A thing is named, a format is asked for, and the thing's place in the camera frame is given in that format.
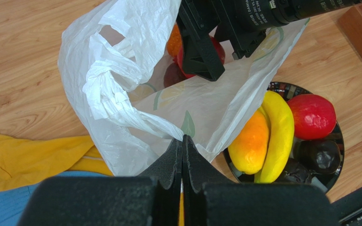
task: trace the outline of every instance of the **black device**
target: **black device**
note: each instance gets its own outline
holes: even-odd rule
[[[362,0],[182,0],[177,25],[184,50],[182,69],[216,81],[224,67],[210,40],[230,40],[235,60],[250,57],[266,29],[351,7]]]
[[[362,188],[330,204],[315,186],[236,184],[197,151],[191,137],[136,177],[56,177],[33,193],[18,226],[362,225]]]

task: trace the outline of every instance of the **wooden table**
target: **wooden table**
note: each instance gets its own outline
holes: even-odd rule
[[[0,0],[0,133],[53,139],[87,134],[69,105],[57,69],[61,33],[103,0]],[[331,201],[362,186],[362,61],[335,21],[343,12],[313,18],[275,81],[329,99],[346,145]],[[213,162],[232,178],[222,154]]]

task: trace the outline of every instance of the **black plate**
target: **black plate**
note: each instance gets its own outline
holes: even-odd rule
[[[290,100],[291,98],[300,95],[300,94],[308,94],[311,93],[308,90],[290,84],[285,82],[271,82],[269,84],[268,90],[274,91],[279,93],[285,101]],[[336,170],[334,174],[328,174],[328,175],[321,175],[321,174],[312,174],[313,180],[312,184],[319,187],[323,192],[327,193],[333,185],[336,183],[338,176],[340,176],[341,170],[343,168],[343,162],[344,162],[344,141],[343,141],[343,134],[341,133],[340,126],[338,123],[336,123],[336,126],[331,134],[329,134],[325,139],[332,140],[336,142],[340,149],[340,166]],[[237,170],[234,165],[232,164],[232,161],[230,159],[230,155],[228,152],[228,149],[224,150],[224,156],[226,158],[226,162],[228,166],[230,167],[232,173],[234,174],[235,178],[240,183],[252,183],[254,181],[254,175],[248,175],[244,174],[241,171]]]

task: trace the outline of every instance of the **blue fabric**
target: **blue fabric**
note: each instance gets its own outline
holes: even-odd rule
[[[66,171],[56,177],[106,177],[99,173]],[[16,226],[22,212],[40,183],[0,192],[0,226]]]

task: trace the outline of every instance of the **plastic bag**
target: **plastic bag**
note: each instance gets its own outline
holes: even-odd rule
[[[307,20],[268,31],[250,58],[216,82],[195,76],[164,89],[165,50],[181,0],[111,0],[75,20],[58,57],[66,96],[116,176],[134,176],[172,138],[193,137],[212,161],[235,139],[303,32]]]

